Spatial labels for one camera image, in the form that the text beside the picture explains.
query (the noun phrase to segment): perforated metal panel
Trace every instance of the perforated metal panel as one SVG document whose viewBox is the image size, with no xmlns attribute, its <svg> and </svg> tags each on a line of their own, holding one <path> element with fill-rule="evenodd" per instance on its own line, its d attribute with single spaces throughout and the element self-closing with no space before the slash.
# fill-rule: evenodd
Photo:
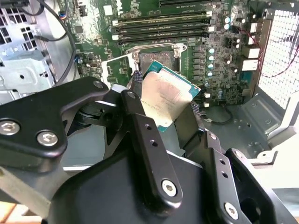
<svg viewBox="0 0 299 224">
<path fill-rule="evenodd" d="M 0 9 L 0 104 L 50 88 L 54 82 L 37 26 L 16 8 Z"/>
<path fill-rule="evenodd" d="M 298 13 L 275 11 L 258 84 L 283 109 L 286 109 L 290 96 L 299 91 L 298 56 L 286 72 L 272 76 L 284 71 L 294 58 L 299 43 L 298 25 Z"/>
</svg>

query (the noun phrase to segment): red wire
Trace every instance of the red wire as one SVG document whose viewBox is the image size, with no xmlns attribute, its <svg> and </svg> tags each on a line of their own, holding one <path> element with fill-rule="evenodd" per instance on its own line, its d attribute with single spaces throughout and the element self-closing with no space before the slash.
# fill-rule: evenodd
<svg viewBox="0 0 299 224">
<path fill-rule="evenodd" d="M 280 73 L 278 73 L 274 76 L 265 76 L 265 75 L 263 75 L 263 76 L 266 78 L 273 78 L 273 77 L 280 76 L 281 74 L 285 73 L 285 71 L 287 71 L 290 68 L 291 64 L 295 61 L 295 58 L 297 57 L 298 52 L 299 52 L 299 45 L 296 48 L 294 57 L 292 58 L 291 62 L 288 64 L 288 66 L 285 68 L 285 70 L 281 71 Z"/>
<path fill-rule="evenodd" d="M 247 36 L 250 37 L 250 38 L 253 40 L 253 42 L 254 42 L 256 45 L 258 45 L 258 47 L 260 48 L 261 53 L 260 53 L 260 56 L 259 56 L 258 59 L 257 59 L 257 68 L 261 71 L 260 60 L 262 59 L 262 56 L 263 56 L 263 49 L 262 49 L 262 47 L 260 46 L 260 44 L 253 38 L 253 36 L 252 36 L 250 33 L 248 33 L 246 30 L 241 30 L 241 31 L 245 32 L 245 33 L 247 34 Z M 273 78 L 273 77 L 280 76 L 281 74 L 285 73 L 285 72 L 290 68 L 291 64 L 295 61 L 295 58 L 297 57 L 298 52 L 299 52 L 299 45 L 298 45 L 297 48 L 296 48 L 294 57 L 292 58 L 291 62 L 288 64 L 288 66 L 286 67 L 285 70 L 283 70 L 283 71 L 281 71 L 280 73 L 278 73 L 278 74 L 276 74 L 276 75 L 273 75 L 273 76 L 266 76 L 266 75 L 262 75 L 262 76 L 264 76 L 264 77 L 266 77 L 266 78 Z"/>
</svg>

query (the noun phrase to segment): ram slot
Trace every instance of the ram slot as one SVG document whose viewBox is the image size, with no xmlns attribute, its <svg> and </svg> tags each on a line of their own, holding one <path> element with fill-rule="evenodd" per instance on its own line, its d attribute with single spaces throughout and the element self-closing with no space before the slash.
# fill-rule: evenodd
<svg viewBox="0 0 299 224">
<path fill-rule="evenodd" d="M 205 31 L 206 27 L 205 26 L 196 26 L 196 27 L 175 27 L 173 28 L 163 28 L 163 29 L 151 29 L 147 31 L 131 31 L 131 32 L 124 32 L 121 34 L 122 37 L 126 36 L 143 36 L 143 35 L 150 35 L 150 34 L 157 34 L 157 35 L 163 35 L 165 33 L 182 33 L 182 32 L 198 32 L 198 31 Z"/>
<path fill-rule="evenodd" d="M 159 6 L 177 6 L 177 5 L 188 5 L 188 4 L 196 4 L 196 3 L 205 3 L 205 2 L 218 2 L 221 0 L 160 0 Z"/>
<path fill-rule="evenodd" d="M 153 23 L 160 23 L 160 22 L 169 22 L 169 21 L 181 21 L 181 20 L 188 20 L 188 19 L 202 19 L 206 18 L 207 15 L 189 15 L 189 16 L 173 16 L 173 17 L 157 17 L 155 19 L 148 19 L 148 20 L 138 20 L 138 21 L 127 21 L 127 22 L 121 22 L 118 21 L 118 26 L 126 26 L 128 24 L 134 24 L 134 23 L 141 23 L 141 24 L 153 24 Z"/>
<path fill-rule="evenodd" d="M 141 31 L 142 30 L 147 30 L 149 28 L 155 28 L 155 27 L 161 27 L 161 26 L 174 26 L 174 25 L 179 25 L 179 24 L 210 24 L 210 19 L 204 18 L 204 19 L 197 19 L 197 20 L 181 20 L 181 21 L 167 21 L 167 22 L 160 22 L 160 23 L 154 23 L 154 24 L 134 24 L 134 25 L 127 25 L 124 27 L 117 27 L 115 30 L 117 32 L 127 32 L 132 29 L 137 29 L 139 28 Z"/>
<path fill-rule="evenodd" d="M 147 15 L 147 16 L 139 16 L 139 17 L 135 17 L 135 18 L 119 18 L 118 22 L 155 20 L 155 19 L 159 19 L 159 18 L 171 18 L 174 16 L 191 16 L 191 15 L 206 15 L 206 11 L 188 12 L 188 13 L 172 13 L 172 14 L 164 14 L 164 15 Z"/>
<path fill-rule="evenodd" d="M 143 38 L 139 38 L 139 39 L 129 39 L 129 40 L 120 40 L 118 41 L 119 45 L 125 45 L 125 44 L 130 44 L 130 43 L 141 43 L 141 42 L 148 42 L 148 41 L 152 41 L 152 42 L 159 42 L 159 41 L 164 41 L 164 40 L 168 40 L 168 41 L 174 41 L 177 40 L 179 38 L 188 38 L 188 37 L 204 37 L 204 38 L 208 38 L 209 37 L 209 33 L 206 32 L 202 32 L 202 33 L 198 33 L 196 35 L 194 34 L 183 34 L 183 35 L 170 35 L 170 36 L 155 36 L 155 37 L 143 37 Z"/>
</svg>

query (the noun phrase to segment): black cable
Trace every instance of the black cable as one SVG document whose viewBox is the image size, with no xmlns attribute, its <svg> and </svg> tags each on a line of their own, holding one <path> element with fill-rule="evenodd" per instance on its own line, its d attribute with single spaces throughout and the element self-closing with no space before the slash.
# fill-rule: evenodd
<svg viewBox="0 0 299 224">
<path fill-rule="evenodd" d="M 59 37 L 57 39 L 49 39 L 44 36 L 34 36 L 34 37 L 38 40 L 45 41 L 45 42 L 56 42 L 56 41 L 60 41 L 60 40 L 64 39 L 66 36 L 67 36 L 67 33 L 64 33 L 61 37 Z"/>
<path fill-rule="evenodd" d="M 65 30 L 65 33 L 67 34 L 67 36 L 69 37 L 70 39 L 70 43 L 71 43 L 71 48 L 72 48 L 72 54 L 71 54 L 71 58 L 62 74 L 62 76 L 60 77 L 60 79 L 54 84 L 54 86 L 57 86 L 57 85 L 60 85 L 64 80 L 65 78 L 67 77 L 67 75 L 69 74 L 70 70 L 71 70 L 71 67 L 74 63 L 74 58 L 75 58 L 75 55 L 76 55 L 76 44 L 75 44 L 75 41 L 70 33 L 70 31 L 68 30 L 68 28 L 66 27 L 66 25 L 61 21 L 61 19 L 59 18 L 59 16 L 55 13 L 55 11 L 50 7 L 48 6 L 46 3 L 44 3 L 43 0 L 36 0 L 38 1 L 42 6 L 44 6 L 58 21 L 59 23 L 61 24 L 61 26 L 64 28 Z"/>
<path fill-rule="evenodd" d="M 209 118 L 207 115 L 205 115 L 205 114 L 201 115 L 201 117 L 203 117 L 204 120 L 205 120 L 206 122 L 209 122 L 209 123 L 211 123 L 211 124 L 215 124 L 215 125 L 225 125 L 225 124 L 229 123 L 230 121 L 232 121 L 233 118 L 234 118 L 234 116 L 233 116 L 232 112 L 231 112 L 226 106 L 223 106 L 223 108 L 224 108 L 224 110 L 229 114 L 229 119 L 226 120 L 226 121 L 223 121 L 223 122 L 214 121 L 214 120 L 210 119 L 210 118 Z"/>
<path fill-rule="evenodd" d="M 42 6 L 42 5 L 40 5 L 38 11 L 37 11 L 36 13 L 33 13 L 33 14 L 27 12 L 27 11 L 26 11 L 25 9 L 23 9 L 23 8 L 18 8 L 18 9 L 19 9 L 20 12 L 22 12 L 22 13 L 24 13 L 24 14 L 26 14 L 26 15 L 29 15 L 29 16 L 38 16 L 38 15 L 40 15 L 40 14 L 42 14 L 42 13 L 44 12 L 45 7 Z"/>
</svg>

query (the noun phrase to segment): green circuit board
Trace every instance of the green circuit board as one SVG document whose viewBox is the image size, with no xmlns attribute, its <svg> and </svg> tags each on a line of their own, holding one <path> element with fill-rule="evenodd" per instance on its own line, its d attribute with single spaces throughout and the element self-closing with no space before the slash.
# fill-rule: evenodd
<svg viewBox="0 0 299 224">
<path fill-rule="evenodd" d="M 245 16 L 246 2 L 67 0 L 67 4 L 66 23 L 81 59 L 80 76 L 101 78 L 108 85 L 127 85 L 134 70 L 144 72 L 157 60 L 209 89 L 210 105 L 243 102 L 242 91 L 248 82 L 232 69 L 237 67 L 241 48 L 225 47 L 228 38 L 242 37 L 229 32 L 225 25 L 229 18 L 229 26 L 242 26 L 234 18 Z"/>
</svg>

